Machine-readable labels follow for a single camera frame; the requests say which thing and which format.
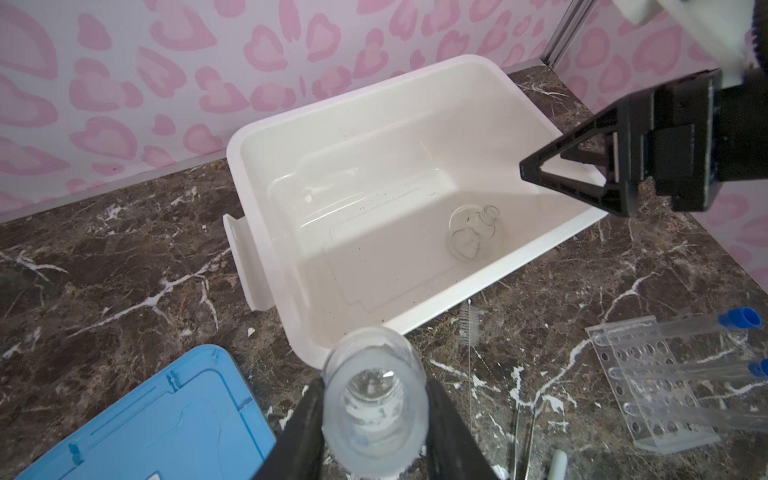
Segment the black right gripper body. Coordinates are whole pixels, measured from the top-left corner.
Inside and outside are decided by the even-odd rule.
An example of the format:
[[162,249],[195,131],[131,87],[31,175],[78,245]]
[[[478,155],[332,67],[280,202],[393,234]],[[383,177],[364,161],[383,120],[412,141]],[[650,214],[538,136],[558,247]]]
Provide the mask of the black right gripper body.
[[647,175],[676,212],[704,212],[727,182],[767,178],[767,72],[723,87],[702,71],[647,90]]

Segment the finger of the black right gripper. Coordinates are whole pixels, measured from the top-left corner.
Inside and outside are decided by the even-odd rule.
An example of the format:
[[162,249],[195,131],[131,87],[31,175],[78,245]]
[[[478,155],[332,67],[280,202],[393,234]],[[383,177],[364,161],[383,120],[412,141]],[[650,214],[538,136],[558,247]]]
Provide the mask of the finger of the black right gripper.
[[629,110],[610,106],[520,162],[521,179],[628,217],[637,210]]

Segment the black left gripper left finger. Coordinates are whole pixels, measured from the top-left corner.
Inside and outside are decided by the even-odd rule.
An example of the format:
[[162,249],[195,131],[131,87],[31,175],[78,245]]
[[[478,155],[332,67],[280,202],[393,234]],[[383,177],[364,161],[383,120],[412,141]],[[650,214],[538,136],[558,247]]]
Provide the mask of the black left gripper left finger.
[[321,378],[308,385],[296,411],[253,480],[321,478],[325,449],[322,433],[324,393]]

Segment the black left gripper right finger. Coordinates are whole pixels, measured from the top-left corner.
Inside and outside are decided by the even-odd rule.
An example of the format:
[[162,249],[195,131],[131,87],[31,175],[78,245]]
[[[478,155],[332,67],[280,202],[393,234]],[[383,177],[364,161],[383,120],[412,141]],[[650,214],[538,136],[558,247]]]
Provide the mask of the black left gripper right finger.
[[426,382],[426,392],[429,400],[426,439],[428,478],[496,480],[497,475],[443,385],[437,379],[430,378]]

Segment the small clear glass bottle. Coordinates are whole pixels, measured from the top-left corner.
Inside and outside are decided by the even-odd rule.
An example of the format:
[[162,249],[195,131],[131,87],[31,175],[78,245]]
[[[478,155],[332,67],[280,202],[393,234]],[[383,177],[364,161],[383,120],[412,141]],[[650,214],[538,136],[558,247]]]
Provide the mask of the small clear glass bottle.
[[345,336],[322,370],[322,432],[337,461],[360,478],[407,469],[428,432],[427,377],[401,334],[365,327]]

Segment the white test tube brush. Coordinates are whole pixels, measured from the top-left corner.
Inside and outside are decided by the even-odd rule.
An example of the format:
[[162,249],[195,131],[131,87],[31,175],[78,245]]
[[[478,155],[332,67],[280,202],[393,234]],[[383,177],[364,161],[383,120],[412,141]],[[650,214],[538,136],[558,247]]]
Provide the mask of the white test tube brush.
[[473,349],[479,341],[480,313],[479,310],[473,305],[471,299],[467,299],[461,304],[459,322],[460,341],[466,350],[468,426],[469,428],[472,428],[472,421],[474,418],[474,374],[472,369],[472,358]]

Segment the clear round-bottom flask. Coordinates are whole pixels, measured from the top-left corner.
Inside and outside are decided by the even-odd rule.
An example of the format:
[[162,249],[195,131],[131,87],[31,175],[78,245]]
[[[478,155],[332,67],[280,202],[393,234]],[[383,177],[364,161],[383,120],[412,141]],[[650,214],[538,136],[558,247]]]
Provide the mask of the clear round-bottom flask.
[[494,205],[466,204],[450,216],[446,244],[459,260],[476,260],[496,234],[500,210]]

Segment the blue-capped test tube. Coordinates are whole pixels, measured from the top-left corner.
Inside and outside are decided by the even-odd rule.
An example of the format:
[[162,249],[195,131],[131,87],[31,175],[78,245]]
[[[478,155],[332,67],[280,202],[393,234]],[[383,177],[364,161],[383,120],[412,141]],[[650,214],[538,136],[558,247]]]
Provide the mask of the blue-capped test tube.
[[697,315],[659,322],[654,316],[605,323],[587,328],[593,344],[628,348],[710,333],[760,328],[763,319],[752,308],[731,309],[722,314]]
[[612,379],[669,381],[751,381],[767,379],[767,360],[738,360],[708,363],[633,365],[611,367]]

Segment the white plastic storage bin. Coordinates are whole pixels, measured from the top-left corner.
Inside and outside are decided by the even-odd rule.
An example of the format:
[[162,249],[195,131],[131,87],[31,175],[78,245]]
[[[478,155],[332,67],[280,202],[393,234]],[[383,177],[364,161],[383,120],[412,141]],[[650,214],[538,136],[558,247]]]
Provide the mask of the white plastic storage bin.
[[[244,215],[224,223],[249,306],[275,309],[317,369],[360,328],[414,330],[603,217],[521,179],[558,135],[477,55],[240,128],[226,157]],[[466,204],[501,214],[476,260],[446,244]]]

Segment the white ceramic pestle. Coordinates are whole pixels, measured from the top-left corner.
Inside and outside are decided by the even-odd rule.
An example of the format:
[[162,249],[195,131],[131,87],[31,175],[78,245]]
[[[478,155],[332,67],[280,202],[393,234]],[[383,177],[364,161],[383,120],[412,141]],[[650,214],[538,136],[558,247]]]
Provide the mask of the white ceramic pestle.
[[568,455],[560,449],[555,449],[547,471],[547,480],[564,480],[568,468]]

